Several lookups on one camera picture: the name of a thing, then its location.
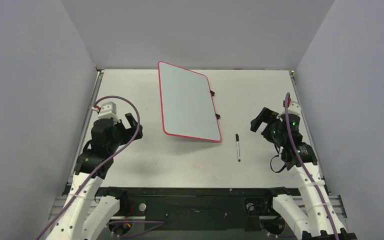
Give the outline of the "black whiteboard marker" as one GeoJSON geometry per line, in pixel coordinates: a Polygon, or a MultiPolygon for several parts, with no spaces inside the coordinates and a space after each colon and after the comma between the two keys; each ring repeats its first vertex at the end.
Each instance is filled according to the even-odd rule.
{"type": "Polygon", "coordinates": [[[238,133],[235,134],[235,141],[236,141],[237,161],[241,162],[240,136],[238,133]]]}

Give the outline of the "red framed whiteboard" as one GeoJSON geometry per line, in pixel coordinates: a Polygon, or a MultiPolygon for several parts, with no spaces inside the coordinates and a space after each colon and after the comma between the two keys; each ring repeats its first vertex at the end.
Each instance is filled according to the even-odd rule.
{"type": "Polygon", "coordinates": [[[220,117],[208,77],[165,61],[159,61],[157,69],[163,132],[220,143],[220,117]]]}

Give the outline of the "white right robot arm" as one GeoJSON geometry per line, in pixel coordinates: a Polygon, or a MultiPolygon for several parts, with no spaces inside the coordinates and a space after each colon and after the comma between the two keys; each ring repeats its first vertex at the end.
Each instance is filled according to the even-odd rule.
{"type": "Polygon", "coordinates": [[[277,149],[297,184],[304,209],[284,187],[271,188],[271,194],[262,199],[262,207],[269,214],[277,213],[298,240],[355,240],[356,234],[346,229],[329,199],[315,152],[299,132],[300,121],[300,114],[292,109],[277,113],[264,107],[250,122],[252,132],[266,124],[261,135],[277,149]]]}

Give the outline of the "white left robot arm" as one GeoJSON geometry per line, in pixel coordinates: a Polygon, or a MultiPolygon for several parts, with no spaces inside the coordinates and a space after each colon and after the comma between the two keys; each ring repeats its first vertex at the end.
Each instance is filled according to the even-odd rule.
{"type": "Polygon", "coordinates": [[[90,211],[114,157],[134,140],[143,137],[143,127],[131,113],[125,114],[126,128],[113,112],[99,113],[93,123],[91,139],[78,156],[72,183],[62,210],[51,220],[48,240],[94,240],[110,218],[123,215],[129,209],[124,190],[104,194],[103,201],[90,211]]]}

